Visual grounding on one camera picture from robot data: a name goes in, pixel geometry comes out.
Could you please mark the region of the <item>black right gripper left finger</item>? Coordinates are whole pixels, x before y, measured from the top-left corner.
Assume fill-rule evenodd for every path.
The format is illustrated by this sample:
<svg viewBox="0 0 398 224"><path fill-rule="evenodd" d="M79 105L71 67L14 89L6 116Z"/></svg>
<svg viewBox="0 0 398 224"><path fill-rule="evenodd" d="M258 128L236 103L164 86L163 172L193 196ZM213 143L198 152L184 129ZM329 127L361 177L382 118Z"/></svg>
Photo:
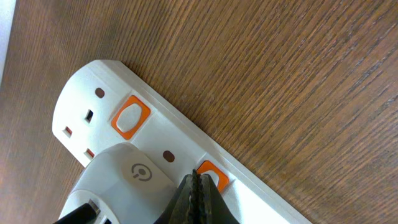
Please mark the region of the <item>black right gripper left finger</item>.
<svg viewBox="0 0 398 224"><path fill-rule="evenodd" d="M181 181L155 224L199 223L199 175L195 170Z"/></svg>

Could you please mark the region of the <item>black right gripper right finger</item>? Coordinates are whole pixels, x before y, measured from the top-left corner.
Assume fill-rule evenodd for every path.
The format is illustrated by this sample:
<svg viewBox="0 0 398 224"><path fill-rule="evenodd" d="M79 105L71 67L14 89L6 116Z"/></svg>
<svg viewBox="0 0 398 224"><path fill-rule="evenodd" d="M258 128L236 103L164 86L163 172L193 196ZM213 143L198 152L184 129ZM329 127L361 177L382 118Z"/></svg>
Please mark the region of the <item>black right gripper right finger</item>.
<svg viewBox="0 0 398 224"><path fill-rule="evenodd" d="M199 175L198 222L202 224L239 224L208 174Z"/></svg>

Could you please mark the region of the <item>white power strip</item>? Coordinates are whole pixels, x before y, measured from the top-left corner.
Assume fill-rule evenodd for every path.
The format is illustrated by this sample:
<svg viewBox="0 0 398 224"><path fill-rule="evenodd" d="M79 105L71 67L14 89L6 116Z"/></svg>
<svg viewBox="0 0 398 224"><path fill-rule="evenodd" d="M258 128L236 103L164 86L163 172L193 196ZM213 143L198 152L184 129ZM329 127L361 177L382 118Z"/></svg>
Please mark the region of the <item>white power strip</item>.
<svg viewBox="0 0 398 224"><path fill-rule="evenodd" d="M122 62L94 60L66 82L53 113L54 136L86 168L105 149L131 143L177 187L208 174L239 223L307 219Z"/></svg>

